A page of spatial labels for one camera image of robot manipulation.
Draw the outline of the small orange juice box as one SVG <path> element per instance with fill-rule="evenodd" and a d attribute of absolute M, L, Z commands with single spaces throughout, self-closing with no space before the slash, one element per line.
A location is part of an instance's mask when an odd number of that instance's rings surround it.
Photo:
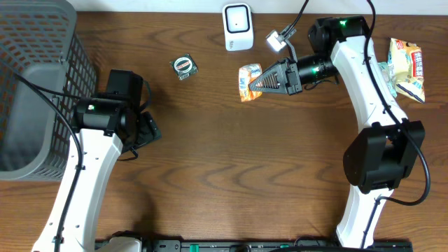
<path fill-rule="evenodd" d="M 239 68 L 239 95 L 241 102 L 249 102 L 259 98 L 262 92 L 251 91 L 249 84 L 263 73 L 260 64 L 247 64 Z"/>

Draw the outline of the dark green round-label packet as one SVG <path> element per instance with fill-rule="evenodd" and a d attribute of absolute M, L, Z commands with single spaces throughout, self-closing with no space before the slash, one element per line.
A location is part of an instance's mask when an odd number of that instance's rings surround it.
<path fill-rule="evenodd" d="M 195 75 L 199 71 L 195 61 L 188 53 L 176 58 L 170 62 L 170 65 L 180 81 Z"/>

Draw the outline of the teal candy wrapper packet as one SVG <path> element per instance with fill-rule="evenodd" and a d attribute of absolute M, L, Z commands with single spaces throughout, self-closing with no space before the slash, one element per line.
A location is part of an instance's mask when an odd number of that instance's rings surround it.
<path fill-rule="evenodd" d="M 389 92 L 391 93 L 391 95 L 394 98 L 396 98 L 398 95 L 397 95 L 395 86 L 394 86 L 394 84 L 391 81 L 391 74 L 390 74 L 390 71 L 389 71 L 388 64 L 386 62 L 379 62 L 378 66 L 381 69 L 381 73 L 382 73 L 384 81 L 385 81 L 385 83 L 386 83 L 386 85 L 387 85 L 387 87 L 389 89 Z"/>

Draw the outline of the large white snack bag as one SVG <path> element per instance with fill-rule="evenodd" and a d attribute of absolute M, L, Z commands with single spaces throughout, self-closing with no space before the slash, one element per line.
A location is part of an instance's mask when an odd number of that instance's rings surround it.
<path fill-rule="evenodd" d="M 426 97 L 421 48 L 415 43 L 391 38 L 387 64 L 396 92 L 424 104 Z"/>

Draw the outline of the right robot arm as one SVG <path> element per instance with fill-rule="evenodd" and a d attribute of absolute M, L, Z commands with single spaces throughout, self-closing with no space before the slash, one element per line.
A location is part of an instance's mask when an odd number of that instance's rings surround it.
<path fill-rule="evenodd" d="M 343 156 L 350 183 L 336 245 L 371 249 L 382 208 L 422 158 L 424 126 L 411 121 L 389 92 L 379 68 L 372 27 L 364 17 L 325 17 L 309 29 L 313 54 L 292 52 L 249 84 L 249 90 L 295 95 L 310 84 L 341 78 L 358 123 L 358 136 Z"/>

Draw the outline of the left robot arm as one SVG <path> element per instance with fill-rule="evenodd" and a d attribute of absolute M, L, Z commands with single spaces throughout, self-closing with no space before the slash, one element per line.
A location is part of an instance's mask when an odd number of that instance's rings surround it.
<path fill-rule="evenodd" d="M 50 217 L 33 251 L 94 251 L 98 217 L 121 154 L 161 134 L 141 95 L 99 93 L 73 110 L 69 159 Z"/>

